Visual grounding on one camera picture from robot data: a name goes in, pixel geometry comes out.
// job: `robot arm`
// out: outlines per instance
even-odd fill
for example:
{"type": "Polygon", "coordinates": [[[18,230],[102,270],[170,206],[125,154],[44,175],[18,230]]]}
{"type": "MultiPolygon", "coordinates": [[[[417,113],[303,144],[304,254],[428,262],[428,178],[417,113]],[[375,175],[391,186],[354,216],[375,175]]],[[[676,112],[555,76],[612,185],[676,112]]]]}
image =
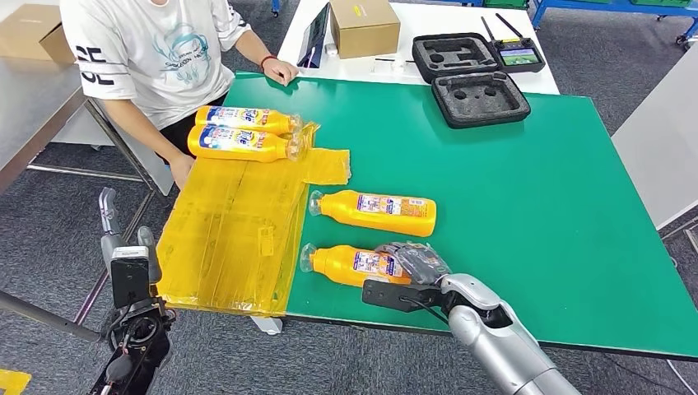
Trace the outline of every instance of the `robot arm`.
{"type": "Polygon", "coordinates": [[[439,306],[449,328],[480,362],[505,395],[579,395],[493,290],[474,276],[447,274],[448,266],[429,246],[391,243],[389,253],[420,285],[400,286],[368,280],[363,300],[413,311],[439,306]]]}
{"type": "Polygon", "coordinates": [[[454,293],[465,300],[450,309],[451,332],[503,394],[579,394],[541,350],[511,306],[489,287],[467,274],[449,274],[440,285],[442,294],[454,293]]]}
{"type": "Polygon", "coordinates": [[[111,188],[104,188],[100,195],[105,232],[101,246],[119,317],[105,334],[113,354],[87,395],[146,395],[167,361],[167,332],[176,316],[157,296],[155,284],[162,271],[152,232],[142,226],[138,246],[127,246],[114,209],[115,197],[111,188]]]}

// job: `white table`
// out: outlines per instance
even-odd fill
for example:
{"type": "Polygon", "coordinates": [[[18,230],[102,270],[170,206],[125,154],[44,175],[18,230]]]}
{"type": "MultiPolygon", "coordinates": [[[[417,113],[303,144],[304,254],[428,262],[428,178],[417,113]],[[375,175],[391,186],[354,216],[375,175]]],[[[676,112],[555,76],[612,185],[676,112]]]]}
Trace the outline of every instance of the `white table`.
{"type": "MultiPolygon", "coordinates": [[[[325,4],[327,4],[326,0],[300,1],[279,51],[278,57],[280,59],[292,64],[298,62],[305,29],[325,4]]],[[[481,16],[486,18],[487,24],[497,39],[514,37],[514,33],[496,18],[495,12],[499,12],[506,18],[524,37],[532,38],[541,49],[541,55],[545,58],[541,44],[538,42],[525,11],[397,2],[391,2],[390,5],[398,14],[401,22],[397,53],[353,59],[340,59],[323,53],[320,68],[303,68],[301,75],[348,81],[425,84],[414,63],[408,62],[402,72],[393,72],[390,60],[412,61],[412,39],[418,35],[475,32],[489,39],[480,19],[481,16]]],[[[330,31],[328,26],[325,44],[334,42],[330,31]]],[[[520,72],[511,76],[521,91],[550,95],[560,94],[547,65],[540,72],[520,72]]]]}

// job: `cardboard box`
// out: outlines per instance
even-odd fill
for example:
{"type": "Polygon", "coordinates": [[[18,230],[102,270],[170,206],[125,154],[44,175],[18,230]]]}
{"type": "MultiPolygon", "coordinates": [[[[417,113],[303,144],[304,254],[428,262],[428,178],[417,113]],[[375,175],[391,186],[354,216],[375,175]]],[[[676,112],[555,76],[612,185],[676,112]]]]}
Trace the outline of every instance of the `cardboard box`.
{"type": "Polygon", "coordinates": [[[25,4],[0,21],[0,56],[74,63],[58,6],[25,4]]]}
{"type": "Polygon", "coordinates": [[[339,58],[395,53],[400,20],[388,0],[330,0],[339,58]]]}

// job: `gray carpet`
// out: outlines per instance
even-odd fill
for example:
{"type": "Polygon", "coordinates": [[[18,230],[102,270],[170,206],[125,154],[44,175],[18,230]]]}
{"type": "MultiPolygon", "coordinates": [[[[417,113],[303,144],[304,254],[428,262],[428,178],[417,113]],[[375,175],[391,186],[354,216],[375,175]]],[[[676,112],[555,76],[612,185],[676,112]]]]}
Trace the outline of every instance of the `gray carpet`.
{"type": "MultiPolygon", "coordinates": [[[[282,2],[272,18],[266,2],[235,4],[272,51],[295,10],[282,2]]],[[[682,56],[672,42],[688,22],[651,16],[550,10],[539,37],[565,94],[589,95],[615,131],[682,56]]],[[[252,70],[231,53],[226,64],[252,70]]],[[[40,162],[128,171],[113,149],[51,145],[40,162]]],[[[25,172],[0,196],[0,289],[72,317],[102,268],[97,196],[116,188],[123,218],[140,202],[139,185],[25,172]]],[[[143,220],[157,234],[168,216],[155,202],[143,220]]],[[[698,257],[683,233],[666,240],[679,274],[698,302],[698,257]]],[[[109,314],[111,289],[87,320],[109,314]]],[[[110,353],[6,311],[0,311],[0,368],[33,374],[27,394],[78,394],[91,386],[110,353]]],[[[248,318],[180,311],[171,333],[174,357],[153,394],[485,394],[495,393],[482,370],[451,338],[286,323],[282,335],[259,332],[248,318]]],[[[547,349],[582,393],[687,394],[663,360],[547,349]]],[[[698,365],[676,363],[698,388],[698,365]]]]}

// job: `bottle cap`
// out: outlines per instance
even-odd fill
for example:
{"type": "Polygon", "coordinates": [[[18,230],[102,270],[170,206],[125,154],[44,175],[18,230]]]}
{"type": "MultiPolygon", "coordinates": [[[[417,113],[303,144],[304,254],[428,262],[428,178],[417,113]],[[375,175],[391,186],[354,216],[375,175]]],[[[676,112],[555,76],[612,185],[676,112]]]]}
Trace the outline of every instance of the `bottle cap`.
{"type": "Polygon", "coordinates": [[[303,273],[307,272],[312,272],[313,271],[313,255],[318,251],[317,248],[315,248],[314,245],[311,243],[308,243],[303,246],[303,249],[300,251],[300,270],[303,273]]]}
{"type": "Polygon", "coordinates": [[[298,132],[291,136],[286,144],[286,158],[297,161],[303,159],[308,152],[308,137],[306,133],[298,132]]]}
{"type": "Polygon", "coordinates": [[[308,211],[311,216],[319,216],[322,214],[321,201],[323,200],[323,193],[320,191],[313,191],[310,194],[310,200],[308,201],[308,211]]]}
{"type": "Polygon", "coordinates": [[[289,117],[288,123],[288,131],[293,134],[300,133],[300,131],[303,130],[303,119],[301,119],[300,115],[298,114],[291,115],[289,117]]]}

